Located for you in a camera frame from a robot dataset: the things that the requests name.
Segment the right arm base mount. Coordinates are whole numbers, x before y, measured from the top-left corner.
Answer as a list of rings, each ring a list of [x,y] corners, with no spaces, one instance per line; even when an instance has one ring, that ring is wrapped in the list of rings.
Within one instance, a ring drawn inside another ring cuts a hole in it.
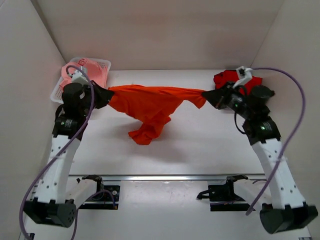
[[[209,179],[206,189],[197,194],[196,200],[209,200],[211,212],[245,212],[250,205],[234,192],[234,182],[239,180],[258,182],[257,178],[243,174]]]

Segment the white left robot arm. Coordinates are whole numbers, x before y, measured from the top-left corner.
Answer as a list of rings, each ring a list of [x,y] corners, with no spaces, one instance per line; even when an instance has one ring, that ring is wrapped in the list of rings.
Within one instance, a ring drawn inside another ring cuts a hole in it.
[[[55,112],[51,151],[48,164],[35,181],[37,188],[31,200],[23,203],[23,212],[36,224],[69,228],[82,204],[104,195],[105,187],[99,175],[85,175],[67,191],[67,183],[75,153],[93,109],[107,106],[114,92],[98,86],[67,84],[63,103]]]

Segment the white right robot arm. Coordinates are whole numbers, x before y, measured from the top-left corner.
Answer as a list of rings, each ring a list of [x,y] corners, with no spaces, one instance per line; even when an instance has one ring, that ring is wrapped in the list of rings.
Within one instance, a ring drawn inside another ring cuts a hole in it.
[[[244,199],[250,205],[246,213],[257,211],[269,234],[303,229],[318,216],[318,210],[300,193],[284,156],[281,134],[269,115],[267,101],[275,92],[264,85],[254,86],[249,93],[240,92],[244,90],[241,85],[227,83],[202,93],[214,108],[228,108],[244,118],[241,133],[247,136],[266,177],[263,187],[244,176],[230,177],[232,183],[224,187],[224,195],[229,200]]]

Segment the orange t shirt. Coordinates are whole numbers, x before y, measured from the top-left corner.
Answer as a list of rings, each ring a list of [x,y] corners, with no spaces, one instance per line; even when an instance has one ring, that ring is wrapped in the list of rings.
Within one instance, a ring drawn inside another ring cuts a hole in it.
[[[158,138],[171,121],[170,115],[183,101],[191,102],[198,109],[206,103],[201,89],[131,84],[109,90],[114,92],[109,102],[113,109],[142,122],[139,129],[128,132],[138,145],[149,145]]]

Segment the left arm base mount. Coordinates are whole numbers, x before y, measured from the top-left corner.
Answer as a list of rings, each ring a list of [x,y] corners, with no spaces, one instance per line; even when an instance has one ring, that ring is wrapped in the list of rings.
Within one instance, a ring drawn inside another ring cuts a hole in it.
[[[77,183],[85,183],[86,180],[95,182],[95,193],[82,203],[78,209],[85,210],[118,210],[121,186],[119,183],[107,183],[99,175],[85,175],[77,178]]]

